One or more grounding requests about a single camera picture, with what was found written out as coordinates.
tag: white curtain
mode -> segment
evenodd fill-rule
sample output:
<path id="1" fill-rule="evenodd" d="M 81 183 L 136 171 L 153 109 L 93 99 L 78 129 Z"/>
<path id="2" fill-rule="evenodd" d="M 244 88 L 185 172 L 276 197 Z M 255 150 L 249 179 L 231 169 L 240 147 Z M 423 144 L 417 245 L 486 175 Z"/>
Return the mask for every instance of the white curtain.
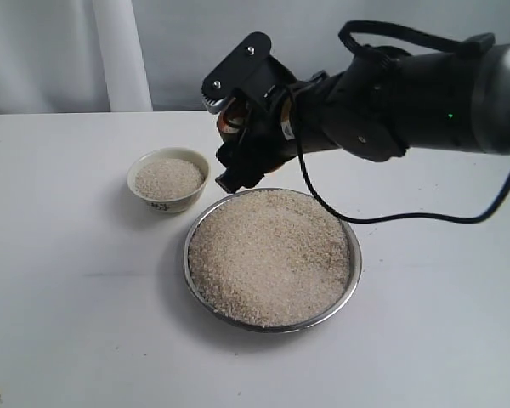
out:
<path id="1" fill-rule="evenodd" d="M 251 31 L 299 78 L 336 73 L 353 19 L 510 42 L 510 0 L 0 0 L 0 113 L 198 109 L 202 78 Z"/>

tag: white table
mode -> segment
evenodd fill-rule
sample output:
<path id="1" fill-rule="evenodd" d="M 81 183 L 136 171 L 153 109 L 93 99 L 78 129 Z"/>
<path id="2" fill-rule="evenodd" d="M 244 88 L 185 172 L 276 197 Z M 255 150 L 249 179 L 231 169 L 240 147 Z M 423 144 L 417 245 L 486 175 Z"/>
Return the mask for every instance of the white table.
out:
<path id="1" fill-rule="evenodd" d="M 204 112 L 0 116 L 0 406 L 510 407 L 510 199 L 489 222 L 354 226 L 353 298 L 301 334 L 243 332 L 189 294 L 179 250 L 205 207 L 153 214 L 126 185 L 163 146 L 212 160 Z M 358 216 L 481 212 L 510 157 L 412 150 L 308 157 Z M 297 162 L 262 186 L 305 190 Z"/>

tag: rice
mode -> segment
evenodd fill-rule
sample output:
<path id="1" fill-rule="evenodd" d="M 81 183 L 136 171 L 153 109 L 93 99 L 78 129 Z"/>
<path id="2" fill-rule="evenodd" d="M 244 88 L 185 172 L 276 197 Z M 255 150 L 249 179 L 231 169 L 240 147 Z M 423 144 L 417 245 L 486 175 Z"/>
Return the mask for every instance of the rice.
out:
<path id="1" fill-rule="evenodd" d="M 255 326 L 287 326 L 343 295 L 349 251 L 340 222 L 312 197 L 253 191 L 204 218 L 189 266 L 197 290 L 218 312 Z"/>
<path id="2" fill-rule="evenodd" d="M 136 174 L 135 188 L 142 196 L 164 201 L 185 197 L 204 183 L 200 168 L 181 159 L 161 159 Z"/>

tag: white ceramic bowl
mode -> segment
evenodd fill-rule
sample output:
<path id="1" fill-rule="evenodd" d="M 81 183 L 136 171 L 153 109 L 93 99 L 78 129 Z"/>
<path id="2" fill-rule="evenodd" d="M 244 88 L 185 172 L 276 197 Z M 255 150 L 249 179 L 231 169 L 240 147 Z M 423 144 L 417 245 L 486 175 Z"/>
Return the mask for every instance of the white ceramic bowl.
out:
<path id="1" fill-rule="evenodd" d="M 136 190 L 136 175 L 143 167 L 164 158 L 181 159 L 193 163 L 195 166 L 200 168 L 204 176 L 204 182 L 198 189 L 189 195 L 173 200 L 160 201 L 151 200 L 150 198 L 144 197 Z M 190 149 L 184 149 L 180 147 L 167 147 L 165 149 L 152 151 L 151 153 L 140 157 L 128 170 L 127 184 L 128 188 L 133 192 L 133 194 L 145 202 L 145 204 L 147 204 L 151 209 L 158 211 L 159 213 L 181 213 L 182 211 L 185 211 L 187 208 L 195 204 L 196 201 L 200 198 L 202 191 L 206 187 L 209 176 L 210 164 L 207 162 L 203 155 Z"/>

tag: bowl rim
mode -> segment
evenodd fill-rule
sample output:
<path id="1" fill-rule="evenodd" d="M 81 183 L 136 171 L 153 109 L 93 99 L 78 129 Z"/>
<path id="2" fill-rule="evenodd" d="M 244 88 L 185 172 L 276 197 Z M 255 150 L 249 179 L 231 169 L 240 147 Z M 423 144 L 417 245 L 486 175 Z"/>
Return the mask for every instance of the bowl rim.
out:
<path id="1" fill-rule="evenodd" d="M 219 318 L 220 320 L 223 320 L 223 321 L 231 324 L 232 326 L 240 327 L 242 329 L 246 329 L 251 332 L 262 332 L 262 333 L 298 332 L 300 330 L 308 329 L 309 327 L 318 325 L 321 322 L 329 319 L 336 312 L 338 312 L 338 310 L 340 310 L 346 304 L 346 302 L 353 296 L 355 289 L 358 286 L 358 283 L 360 280 L 360 275 L 361 275 L 361 270 L 362 270 L 361 250 L 360 250 L 360 244 L 357 239 L 357 236 L 355 235 L 354 231 L 352 230 L 351 226 L 348 223 L 340 220 L 340 224 L 342 225 L 343 232 L 346 235 L 346 238 L 348 240 L 350 273 L 349 273 L 348 282 L 346 283 L 346 286 L 345 286 L 342 296 L 324 312 L 322 312 L 308 320 L 305 320 L 305 321 L 302 321 L 299 323 L 295 323 L 292 325 L 263 327 L 263 326 L 251 325 L 251 324 L 245 323 L 243 321 L 235 320 L 225 314 L 222 314 L 220 311 L 216 310 L 209 302 L 207 302 L 206 299 L 204 299 L 204 297 L 198 292 L 195 282 L 193 281 L 191 274 L 190 274 L 189 249 L 190 249 L 191 240 L 196 232 L 196 229 L 204 221 L 204 218 L 206 218 L 210 213 L 215 211 L 217 208 L 221 207 L 225 202 L 233 200 L 234 198 L 236 198 L 238 196 L 243 196 L 245 194 L 250 194 L 253 192 L 257 192 L 257 191 L 275 191 L 275 190 L 291 191 L 294 193 L 308 196 L 310 198 L 314 198 L 309 194 L 303 193 L 302 191 L 282 189 L 282 188 L 259 188 L 259 189 L 245 190 L 245 191 L 241 191 L 239 193 L 235 193 L 233 195 L 228 195 L 225 198 L 214 202 L 210 207 L 208 207 L 206 210 L 204 210 L 202 212 L 202 214 L 191 225 L 191 227 L 189 228 L 189 232 L 187 233 L 187 236 L 185 238 L 184 253 L 183 253 L 184 278 L 185 278 L 187 287 L 189 288 L 191 294 L 206 308 L 206 310 L 212 312 L 212 314 L 214 316 L 216 316 L 217 318 Z"/>
<path id="2" fill-rule="evenodd" d="M 173 198 L 171 200 L 155 200 L 155 199 L 146 197 L 145 195 L 141 195 L 136 190 L 136 186 L 133 185 L 132 183 L 130 183 L 132 174 L 133 174 L 132 179 L 133 180 L 136 179 L 136 174 L 134 174 L 134 168 L 136 167 L 136 165 L 138 163 L 140 163 L 141 161 L 147 159 L 148 157 L 156 156 L 157 154 L 162 153 L 163 151 L 184 151 L 184 152 L 193 153 L 193 154 L 199 156 L 206 163 L 207 174 L 205 175 L 204 181 L 202 182 L 200 187 L 198 187 L 198 189 L 196 189 L 192 193 L 189 193 L 188 195 L 182 195 L 181 197 Z M 210 166 L 210 162 L 207 160 L 207 158 L 202 153 L 200 153 L 196 150 L 193 150 L 193 149 L 189 149 L 187 147 L 163 147 L 162 149 L 150 151 L 149 153 L 144 154 L 143 156 L 139 157 L 136 161 L 134 161 L 134 163 L 130 166 L 130 168 L 128 169 L 128 172 L 127 172 L 127 185 L 128 185 L 128 189 L 131 190 L 132 193 L 135 196 L 137 196 L 138 198 L 141 198 L 142 200 L 145 200 L 147 202 L 154 202 L 157 204 L 165 204 L 165 203 L 171 203 L 171 202 L 185 200 L 186 198 L 190 198 L 190 197 L 194 196 L 195 194 L 197 194 L 199 191 L 203 190 L 204 187 L 206 187 L 207 182 L 210 180 L 211 173 L 212 173 L 212 167 Z"/>

